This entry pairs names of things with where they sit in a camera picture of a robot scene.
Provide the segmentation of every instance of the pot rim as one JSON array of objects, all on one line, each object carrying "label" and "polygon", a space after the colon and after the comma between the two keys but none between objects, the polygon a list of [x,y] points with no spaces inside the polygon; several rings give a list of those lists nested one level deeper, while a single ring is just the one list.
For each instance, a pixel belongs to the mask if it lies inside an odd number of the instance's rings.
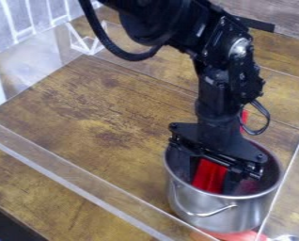
[{"label": "pot rim", "polygon": [[230,196],[230,195],[223,195],[223,194],[215,194],[215,193],[211,193],[211,192],[207,192],[205,190],[201,190],[199,188],[197,188],[194,185],[189,184],[185,180],[182,180],[174,173],[174,171],[171,170],[171,168],[169,167],[167,165],[167,158],[166,158],[166,153],[167,153],[167,149],[165,151],[165,167],[170,173],[170,175],[183,184],[186,185],[189,188],[191,188],[194,191],[197,192],[201,192],[211,197],[215,197],[215,198],[223,198],[223,199],[227,199],[227,200],[250,200],[250,199],[255,199],[255,198],[261,198],[263,197],[266,194],[271,193],[281,185],[281,183],[283,182],[283,177],[285,177],[285,168],[283,168],[283,164],[281,163],[277,155],[266,148],[265,145],[262,145],[261,143],[258,143],[257,141],[254,140],[249,140],[250,142],[253,142],[255,145],[258,145],[271,156],[273,156],[273,159],[274,161],[277,162],[277,165],[278,165],[278,169],[279,169],[279,178],[278,178],[278,181],[277,183],[273,185],[271,188],[269,188],[266,191],[261,192],[261,193],[257,193],[257,194],[251,194],[251,195],[245,195],[245,196]]}]

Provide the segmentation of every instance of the wooden table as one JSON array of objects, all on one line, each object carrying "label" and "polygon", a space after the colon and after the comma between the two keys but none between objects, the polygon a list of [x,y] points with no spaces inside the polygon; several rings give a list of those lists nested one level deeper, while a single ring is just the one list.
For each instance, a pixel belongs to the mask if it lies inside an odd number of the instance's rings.
[{"label": "wooden table", "polygon": [[[107,10],[100,13],[112,22],[118,20]],[[83,20],[76,27],[88,33]],[[261,64],[299,75],[299,41],[254,34]],[[257,140],[287,165],[299,143],[299,78],[269,69],[263,76],[269,80],[263,99],[274,122]],[[171,212],[163,188],[166,127],[173,121],[195,121],[197,88],[191,62],[173,49],[142,63],[120,62],[102,52],[98,58],[80,57],[2,105],[0,123]],[[251,123],[262,121],[251,110]],[[0,208],[51,240],[153,240],[3,152]],[[279,208],[278,218],[285,212]]]}]

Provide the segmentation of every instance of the pot handle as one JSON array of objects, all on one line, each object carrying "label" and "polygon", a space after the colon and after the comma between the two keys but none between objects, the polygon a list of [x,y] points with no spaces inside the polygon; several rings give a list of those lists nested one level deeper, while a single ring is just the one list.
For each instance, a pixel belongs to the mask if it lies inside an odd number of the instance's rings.
[{"label": "pot handle", "polygon": [[238,207],[238,205],[230,204],[226,207],[219,208],[218,210],[210,211],[207,213],[195,214],[195,213],[187,211],[186,208],[183,207],[183,205],[181,204],[178,193],[177,193],[177,185],[173,184],[173,186],[174,186],[174,193],[175,193],[175,204],[177,204],[178,208],[193,217],[211,217],[214,215],[218,215],[219,213],[222,213],[227,209]]}]

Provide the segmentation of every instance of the metal pot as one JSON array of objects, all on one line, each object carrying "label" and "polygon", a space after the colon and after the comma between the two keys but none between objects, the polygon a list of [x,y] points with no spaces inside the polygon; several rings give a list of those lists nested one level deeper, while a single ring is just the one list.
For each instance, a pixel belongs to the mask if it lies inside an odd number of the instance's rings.
[{"label": "metal pot", "polygon": [[258,143],[267,154],[265,175],[261,181],[247,179],[241,182],[231,195],[202,191],[182,178],[179,155],[182,150],[170,146],[166,151],[165,166],[169,173],[167,195],[173,210],[195,227],[214,233],[239,233],[261,226],[279,187],[283,169],[278,158]]}]

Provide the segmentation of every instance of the robotic arm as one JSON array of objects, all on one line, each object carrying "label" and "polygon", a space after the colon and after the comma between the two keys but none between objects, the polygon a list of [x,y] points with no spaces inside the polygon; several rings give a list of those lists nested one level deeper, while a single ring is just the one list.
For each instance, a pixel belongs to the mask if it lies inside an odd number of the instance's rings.
[{"label": "robotic arm", "polygon": [[[243,23],[206,0],[99,0],[119,12],[131,39],[154,46],[147,53],[124,52],[110,40],[90,0],[79,0],[91,27],[120,58],[141,61],[170,45],[191,56],[199,76],[198,123],[171,123],[171,154],[183,158],[191,182],[193,160],[207,158],[227,167],[231,179],[261,179],[267,155],[241,133],[262,134],[270,114],[257,98],[266,81],[254,61],[253,37]],[[267,125],[250,130],[241,119],[243,107],[253,104],[267,117]]]}]

